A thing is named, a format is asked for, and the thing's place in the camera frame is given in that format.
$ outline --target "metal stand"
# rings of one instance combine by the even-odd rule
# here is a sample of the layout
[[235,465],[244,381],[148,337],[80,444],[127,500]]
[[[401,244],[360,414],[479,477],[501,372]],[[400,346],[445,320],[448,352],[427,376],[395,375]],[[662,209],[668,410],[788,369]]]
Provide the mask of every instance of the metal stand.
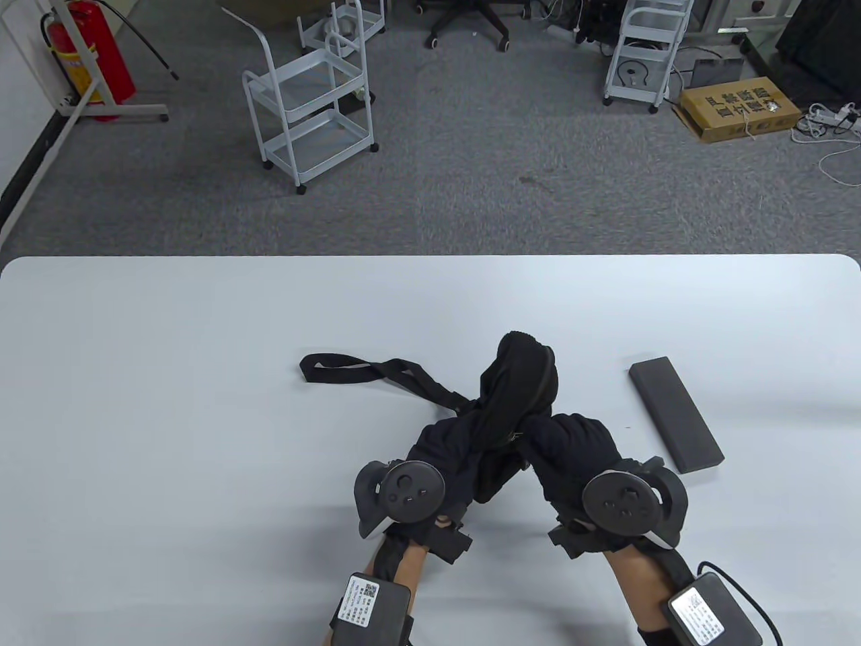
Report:
[[[649,112],[658,111],[692,6],[693,0],[628,1],[604,83],[604,105],[618,97],[650,103]],[[647,43],[654,48],[642,46]]]
[[[81,100],[78,102],[77,106],[67,105],[63,102],[62,99],[57,100],[55,96],[51,96],[48,92],[47,87],[42,82],[40,76],[36,73],[32,66],[30,66],[30,71],[36,77],[36,80],[39,82],[42,91],[45,92],[45,96],[47,96],[48,101],[57,106],[57,111],[65,117],[68,117],[69,121],[66,122],[63,130],[60,132],[59,137],[54,142],[53,146],[45,153],[45,157],[42,159],[42,163],[39,166],[39,169],[33,175],[33,178],[30,180],[30,184],[28,184],[27,188],[24,190],[21,198],[18,200],[18,203],[15,205],[15,208],[12,209],[12,212],[9,214],[9,218],[3,223],[3,227],[0,228],[0,247],[3,246],[3,243],[6,242],[6,239],[9,237],[9,234],[12,232],[12,228],[18,222],[18,219],[21,217],[21,213],[23,213],[24,209],[27,207],[30,198],[33,196],[33,193],[36,190],[36,187],[39,186],[39,182],[42,181],[42,178],[46,175],[48,169],[53,164],[54,160],[57,158],[59,154],[59,149],[64,144],[66,138],[69,136],[69,132],[77,123],[77,120],[82,116],[153,116],[158,115],[162,121],[168,120],[168,110],[167,106],[163,103],[156,103],[151,105],[117,105],[117,102],[114,100],[114,95],[111,93],[108,84],[105,83],[104,76],[102,76],[102,70],[99,68],[98,63],[96,63],[96,57],[93,55],[93,52],[87,47],[84,42],[84,37],[81,35],[80,30],[77,28],[77,24],[74,19],[71,17],[71,13],[69,13],[69,8],[66,7],[65,0],[50,0],[51,7],[57,12],[57,16],[62,21],[65,30],[68,32],[69,37],[71,38],[72,43],[75,45],[75,49],[78,55],[81,57],[81,63],[87,69],[87,72],[90,73],[90,78],[92,82],[90,83],[90,87],[84,92],[84,95],[81,97]],[[15,43],[15,46],[18,48],[19,53],[24,58],[25,61],[28,62],[28,57],[25,52],[23,52],[15,40],[15,36],[11,33],[9,26],[2,20],[3,25],[6,27],[6,31],[9,32],[9,36],[12,39],[12,42]],[[99,95],[102,97],[104,101],[103,105],[87,105],[87,102],[93,96],[93,93],[99,90]]]
[[[352,2],[361,15],[361,0]],[[277,166],[286,172],[293,178],[296,192],[303,195],[307,190],[305,182],[309,179],[363,150],[380,150],[380,145],[374,142],[371,121],[363,21],[357,25],[355,42],[331,31],[322,49],[276,68],[263,32],[228,9],[221,9],[250,28],[263,46],[268,73],[262,76],[248,70],[242,73],[242,85],[263,168],[270,170]],[[360,67],[348,63],[336,53],[336,42],[338,49],[346,47],[359,53]],[[319,71],[325,72],[327,83],[321,82],[322,75],[315,74]],[[338,99],[351,92],[358,92],[364,98],[367,129],[341,112]],[[257,106],[266,108],[281,122],[281,133],[272,139],[263,140],[257,121]]]
[[[330,30],[340,34],[338,28],[338,20],[341,18],[350,18],[356,24],[356,31],[351,39],[354,45],[357,45],[359,28],[359,15],[361,14],[365,30],[365,41],[370,40],[371,36],[386,31],[386,5],[385,0],[380,0],[380,13],[375,14],[373,11],[359,11],[355,6],[351,6],[350,2],[344,2],[340,6],[336,6],[331,10],[331,16],[321,18],[316,21],[311,27],[303,28],[302,16],[296,16],[296,22],[299,25],[299,40],[302,45],[302,52],[306,49],[322,49],[325,47],[326,28],[331,25]],[[341,43],[336,41],[335,46],[338,50],[338,56],[342,56]],[[352,50],[348,48],[347,54],[351,54]]]

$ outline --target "red fire extinguisher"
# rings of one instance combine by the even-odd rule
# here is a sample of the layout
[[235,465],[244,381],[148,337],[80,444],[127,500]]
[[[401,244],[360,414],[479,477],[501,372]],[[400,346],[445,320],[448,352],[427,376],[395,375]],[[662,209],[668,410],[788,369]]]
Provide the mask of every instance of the red fire extinguisher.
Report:
[[[150,42],[144,38],[144,36],[126,19],[125,16],[120,14],[109,4],[103,0],[74,0],[74,2],[69,2],[67,4],[69,13],[75,21],[78,30],[81,32],[81,35],[84,38],[84,43],[86,43],[87,47],[89,47],[93,52],[93,55],[96,58],[96,63],[102,71],[102,76],[104,76],[105,83],[108,84],[111,94],[118,104],[122,104],[131,98],[136,89],[134,87],[134,81],[128,73],[128,68],[126,68],[126,63],[122,59],[120,49],[116,45],[114,35],[111,34],[108,21],[105,20],[102,8],[99,6],[100,4],[117,14],[123,22],[125,22],[128,27],[132,29],[132,31],[134,31],[142,41],[144,41],[144,43],[156,55],[158,60],[161,61],[162,65],[164,65],[164,67],[170,72],[171,76],[176,80],[179,80],[177,74],[171,70],[170,66],[164,61],[161,55],[156,52]],[[42,16],[41,28],[42,37],[45,39],[45,43],[51,49],[54,58],[63,70],[64,76],[75,89],[77,95],[82,96],[90,87],[92,79],[90,78],[90,73],[87,71],[87,68],[84,67],[84,63],[75,49],[75,45],[66,31],[65,26],[60,21],[59,16],[57,16],[53,11],[45,14]],[[99,90],[93,92],[92,97],[90,98],[90,103],[104,103],[102,96],[99,94]],[[116,119],[116,117],[97,117],[97,120],[99,121],[111,121],[113,119]]]

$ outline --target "vr controller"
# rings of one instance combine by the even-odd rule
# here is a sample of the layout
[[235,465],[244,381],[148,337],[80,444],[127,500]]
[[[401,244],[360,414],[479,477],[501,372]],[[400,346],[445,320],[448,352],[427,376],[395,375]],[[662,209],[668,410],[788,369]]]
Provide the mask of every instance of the vr controller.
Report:
[[571,558],[623,547],[633,537],[673,550],[681,539],[688,494],[660,457],[644,463],[625,459],[586,484],[582,510],[554,508],[561,524],[550,540]]
[[393,522],[417,523],[436,513],[445,498],[445,480],[427,462],[374,461],[359,471],[353,496],[359,536],[369,538]]

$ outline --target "white label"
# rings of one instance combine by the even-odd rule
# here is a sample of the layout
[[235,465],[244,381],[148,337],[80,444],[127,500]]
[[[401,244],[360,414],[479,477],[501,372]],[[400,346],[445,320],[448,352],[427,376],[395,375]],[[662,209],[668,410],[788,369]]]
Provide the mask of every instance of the white label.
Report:
[[378,592],[380,592],[379,583],[351,576],[347,583],[347,591],[344,593],[344,601],[341,602],[341,609],[338,611],[338,618],[368,628]]
[[723,632],[723,624],[718,621],[696,588],[692,587],[680,594],[671,606],[699,646],[714,642]]

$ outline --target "white cart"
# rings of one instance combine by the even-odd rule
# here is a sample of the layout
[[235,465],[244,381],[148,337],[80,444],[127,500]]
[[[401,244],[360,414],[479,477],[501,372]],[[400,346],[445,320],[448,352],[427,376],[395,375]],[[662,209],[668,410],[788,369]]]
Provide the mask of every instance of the white cart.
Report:
[[694,0],[628,0],[607,79],[604,105],[613,98],[650,103],[655,113],[667,98],[678,46]]
[[[352,39],[350,39],[353,45],[358,45],[360,26],[364,29],[364,40],[370,40],[371,36],[386,31],[385,0],[380,0],[379,14],[362,9],[362,5],[360,3],[351,4],[350,0],[345,0],[344,4],[340,6],[332,3],[331,15],[321,18],[307,29],[302,27],[302,17],[296,16],[296,22],[299,24],[299,39],[302,43],[302,52],[306,53],[307,50],[310,49],[323,49],[326,47],[325,37],[327,32],[331,30],[340,34],[338,21],[342,18],[347,18],[356,25],[356,30],[353,32]],[[338,56],[340,56],[342,53],[340,41],[336,41],[335,45]]]
[[[361,1],[354,2],[358,10],[362,11]],[[304,195],[307,190],[305,182],[308,180],[365,149],[371,152],[380,150],[380,145],[374,142],[368,61],[361,22],[358,24],[359,38],[356,43],[332,31],[326,36],[326,47],[276,69],[269,42],[263,32],[228,9],[222,7],[222,10],[257,35],[269,67],[269,73],[261,77],[248,70],[242,73],[242,85],[248,99],[263,168],[269,170],[278,166],[293,178],[296,192]],[[358,51],[361,67],[333,53],[334,42]],[[364,96],[367,128],[341,114],[338,99],[351,92]],[[282,132],[270,140],[263,141],[260,134],[255,103],[281,121]]]

